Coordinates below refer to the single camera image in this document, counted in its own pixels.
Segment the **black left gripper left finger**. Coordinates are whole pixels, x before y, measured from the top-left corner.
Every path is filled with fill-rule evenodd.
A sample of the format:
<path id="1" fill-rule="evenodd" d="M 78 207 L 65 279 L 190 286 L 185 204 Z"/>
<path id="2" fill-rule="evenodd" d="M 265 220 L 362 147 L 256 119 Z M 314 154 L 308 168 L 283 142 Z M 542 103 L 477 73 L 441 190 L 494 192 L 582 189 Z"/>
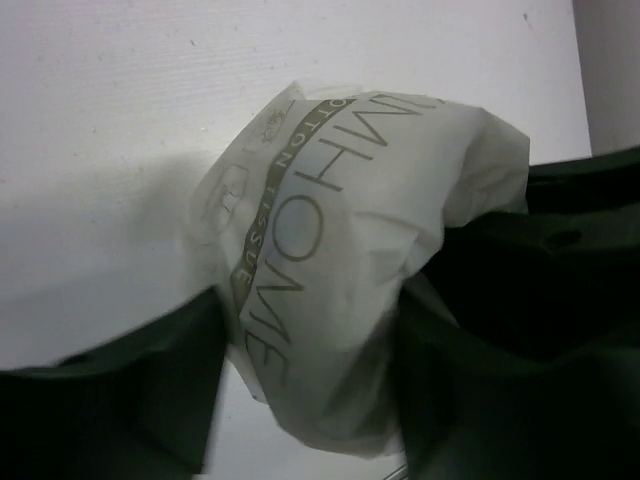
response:
<path id="1" fill-rule="evenodd" d="M 2 478 L 202 473 L 227 348 L 224 317 L 207 289 L 57 364 L 2 371 Z"/>

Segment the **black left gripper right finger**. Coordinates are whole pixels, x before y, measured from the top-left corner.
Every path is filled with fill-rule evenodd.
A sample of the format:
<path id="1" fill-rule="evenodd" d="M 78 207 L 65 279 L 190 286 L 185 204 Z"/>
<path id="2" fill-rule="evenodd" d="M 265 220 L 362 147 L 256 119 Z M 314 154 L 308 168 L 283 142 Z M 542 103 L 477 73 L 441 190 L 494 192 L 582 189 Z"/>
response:
<path id="1" fill-rule="evenodd" d="M 412 479 L 639 475 L 639 213 L 489 214 L 406 282 Z"/>

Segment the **black hard-shell suitcase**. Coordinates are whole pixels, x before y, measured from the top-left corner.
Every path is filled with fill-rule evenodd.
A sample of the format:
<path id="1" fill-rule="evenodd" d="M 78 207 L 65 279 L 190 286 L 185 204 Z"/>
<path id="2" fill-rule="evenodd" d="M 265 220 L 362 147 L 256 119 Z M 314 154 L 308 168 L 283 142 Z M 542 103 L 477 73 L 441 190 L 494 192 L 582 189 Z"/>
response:
<path id="1" fill-rule="evenodd" d="M 577 214 L 639 201 L 639 148 L 534 165 L 526 190 L 531 214 Z"/>

